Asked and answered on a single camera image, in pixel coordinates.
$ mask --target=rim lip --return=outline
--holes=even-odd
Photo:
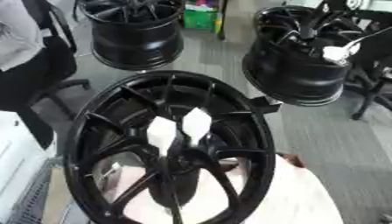
[[[68,132],[68,137],[66,140],[66,149],[71,150],[71,152],[65,153],[64,158],[63,158],[66,183],[67,183],[67,186],[68,186],[71,194],[73,195],[73,198],[76,200],[76,202],[78,203],[80,208],[89,216],[89,218],[96,223],[100,223],[100,224],[113,223],[113,224],[115,224],[116,220],[113,220],[113,219],[111,220],[108,217],[105,217],[103,213],[98,213],[98,210],[96,208],[91,207],[91,205],[90,205],[91,201],[90,202],[87,201],[84,197],[80,197],[80,195],[77,193],[81,189],[83,189],[85,191],[87,189],[84,187],[81,187],[80,185],[75,183],[75,182],[78,182],[79,180],[77,178],[74,178],[73,167],[70,166],[70,164],[73,162],[73,160],[70,158],[71,157],[70,154],[73,154],[73,157],[74,157],[74,154],[77,153],[78,148],[76,147],[76,144],[78,143],[78,139],[79,139],[78,136],[83,128],[83,126],[81,126],[81,124],[83,124],[85,122],[84,114],[86,112],[88,112],[90,109],[99,108],[100,104],[105,102],[107,99],[109,99],[109,97],[113,93],[115,93],[116,89],[118,89],[118,87],[120,87],[121,85],[129,84],[131,82],[135,82],[135,84],[141,83],[145,80],[153,79],[153,78],[155,78],[155,76],[162,77],[162,74],[164,74],[164,75],[183,74],[183,75],[190,77],[190,78],[192,78],[192,77],[194,78],[194,75],[197,75],[202,79],[207,79],[210,81],[218,82],[220,84],[223,84],[223,87],[225,88],[225,90],[226,89],[229,90],[229,91],[225,91],[225,93],[232,95],[234,98],[238,98],[239,99],[238,102],[240,104],[243,104],[243,106],[245,108],[248,108],[250,111],[255,111],[255,109],[253,108],[253,105],[251,105],[250,99],[245,97],[245,95],[240,93],[238,90],[234,89],[233,87],[230,87],[229,85],[227,85],[226,83],[224,83],[220,80],[216,80],[215,78],[208,77],[208,76],[205,76],[205,75],[202,75],[199,73],[190,73],[190,72],[183,72],[183,71],[149,72],[149,73],[131,76],[129,78],[121,80],[121,81],[117,82],[116,84],[106,88],[103,92],[98,94],[92,101],[90,101],[90,103],[77,115],[75,121],[73,122],[72,128]],[[252,114],[252,118],[255,122],[255,127],[260,132],[259,133],[260,138],[258,138],[258,140],[259,140],[259,142],[261,142],[263,144],[265,149],[267,149],[265,155],[263,156],[264,157],[263,162],[265,162],[265,165],[264,165],[263,174],[260,179],[260,183],[262,183],[262,185],[254,187],[257,189],[256,190],[257,193],[251,193],[250,196],[253,196],[253,197],[248,196],[248,198],[249,198],[248,199],[248,201],[249,201],[248,206],[244,206],[241,209],[238,209],[237,213],[234,213],[232,216],[226,217],[225,220],[223,222],[221,222],[222,224],[238,224],[239,222],[248,218],[254,212],[254,210],[257,209],[260,202],[263,201],[263,198],[265,197],[267,191],[270,188],[270,184],[271,184],[271,181],[272,181],[272,178],[274,175],[275,147],[274,147],[272,135],[270,132],[270,128],[268,127],[268,124],[266,123],[266,121],[262,115]],[[218,218],[219,216],[220,215],[214,216],[212,219],[205,220],[201,223],[203,223],[203,224],[217,223],[216,221],[214,221],[214,219]],[[127,223],[130,224],[130,223],[139,223],[139,222],[136,222],[134,220],[128,220]]]
[[[314,11],[313,8],[310,7],[305,7],[305,6],[299,6],[299,5],[286,5],[286,6],[277,6],[277,7],[268,7],[262,10],[259,10],[253,17],[253,26],[255,29],[255,34],[257,36],[257,40],[261,39],[264,41],[264,44],[267,44],[266,47],[270,47],[276,51],[276,53],[280,54],[280,57],[285,57],[289,58],[291,61],[297,61],[302,64],[307,64],[307,65],[312,65],[312,66],[320,66],[320,67],[345,67],[345,66],[340,66],[340,65],[335,65],[331,62],[328,61],[319,61],[319,62],[310,62],[308,59],[300,59],[299,57],[296,57],[295,55],[292,55],[291,51],[288,51],[287,49],[282,48],[280,45],[270,41],[268,38],[264,36],[264,34],[258,29],[258,25],[260,23],[261,17],[265,15],[268,15],[273,12],[279,12],[282,10],[294,10],[294,11]]]
[[[115,63],[109,59],[106,59],[105,57],[101,56],[95,50],[94,41],[91,43],[91,52],[93,53],[93,55],[96,59],[98,59],[102,64],[104,64],[108,67],[114,67],[114,68],[126,70],[126,71],[150,70],[150,69],[156,69],[156,68],[168,65],[168,64],[172,63],[174,60],[176,60],[179,57],[179,55],[181,55],[181,53],[184,50],[184,40],[182,39],[182,37],[180,35],[179,35],[179,39],[181,41],[181,43],[179,44],[179,48],[170,59],[161,59],[161,60],[150,61],[150,63],[146,63],[144,65],[129,65],[129,64],[127,65],[127,64],[122,64],[122,63]]]
[[[147,22],[142,22],[142,23],[111,22],[111,21],[108,21],[106,19],[95,17],[95,16],[93,16],[91,13],[89,13],[86,10],[86,7],[85,7],[85,5],[83,3],[83,2],[86,2],[85,0],[83,0],[83,2],[81,0],[79,0],[78,7],[79,7],[79,9],[83,12],[83,14],[86,17],[88,17],[90,20],[92,20],[92,21],[94,21],[96,23],[100,23],[100,24],[105,24],[105,25],[127,25],[127,26],[135,26],[135,27],[145,26],[145,25],[156,25],[156,26],[159,26],[159,25],[163,25],[163,24],[166,24],[166,23],[170,23],[170,22],[178,19],[179,18],[179,14],[184,9],[184,2],[183,1],[179,1],[179,0],[172,0],[172,1],[178,3],[179,6],[176,9],[176,12],[174,12],[171,16],[163,18],[163,19],[160,19],[158,21],[147,21]]]
[[[250,63],[250,54],[247,54],[243,57],[242,59],[242,71],[245,74],[245,77],[247,80],[257,89],[265,93],[266,95],[270,96],[273,99],[279,100],[281,102],[286,102],[292,105],[297,105],[297,106],[303,106],[303,107],[321,107],[325,106],[327,104],[330,104],[332,102],[335,102],[340,98],[340,96],[343,93],[344,85],[341,86],[341,88],[332,96],[325,98],[324,100],[317,100],[317,99],[298,99],[296,97],[285,97],[282,94],[279,94],[274,91],[269,91],[264,85],[261,84],[261,82],[255,78],[255,76],[249,71],[249,63]]]

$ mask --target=chair wheel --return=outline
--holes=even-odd
[[[91,89],[91,84],[90,83],[86,83],[81,85],[85,90],[90,90]]]
[[[354,113],[354,114],[351,115],[351,119],[353,119],[355,121],[358,121],[361,118],[362,118],[362,114],[360,114],[360,113]]]

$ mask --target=chair armrest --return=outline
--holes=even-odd
[[[66,39],[68,40],[68,43],[70,45],[71,51],[73,53],[76,53],[76,51],[78,50],[77,46],[76,46],[76,42],[74,39],[74,36],[71,32],[71,29],[69,28],[68,22],[66,20],[66,17],[64,16],[64,13],[61,9],[59,9],[58,7],[52,5],[51,3],[49,3],[51,6],[51,13],[54,15],[54,17],[56,18],[57,22],[59,23],[59,26],[61,27],[61,30],[64,32],[64,35],[66,35]]]

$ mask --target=white foam block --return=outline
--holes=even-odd
[[[176,138],[176,126],[176,123],[172,120],[162,116],[155,117],[147,129],[149,144],[159,148],[160,153],[166,156]]]

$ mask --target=chair base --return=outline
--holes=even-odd
[[[44,91],[38,100],[41,100],[43,98],[49,98],[52,102],[54,102],[54,104],[56,104],[60,108],[60,110],[66,115],[66,117],[72,121],[76,117],[76,113],[73,112],[56,94],[62,89],[77,86],[82,86],[85,90],[91,89],[91,84],[89,80],[65,80],[58,85],[50,87],[49,89]]]
[[[377,102],[384,108],[392,111],[392,94],[385,94],[382,92],[382,87],[385,83],[379,81],[374,87],[361,87],[353,83],[347,83],[345,90],[355,92],[356,94],[363,95],[364,99],[360,108],[351,115],[353,120],[360,120],[372,102]]]

